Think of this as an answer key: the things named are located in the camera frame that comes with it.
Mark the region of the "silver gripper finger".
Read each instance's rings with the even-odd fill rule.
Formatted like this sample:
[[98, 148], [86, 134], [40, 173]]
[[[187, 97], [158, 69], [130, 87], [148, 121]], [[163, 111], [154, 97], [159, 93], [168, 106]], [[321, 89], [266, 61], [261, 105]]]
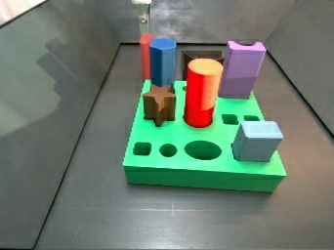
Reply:
[[150, 32], [150, 6], [151, 0], [131, 0], [139, 10], [139, 32]]

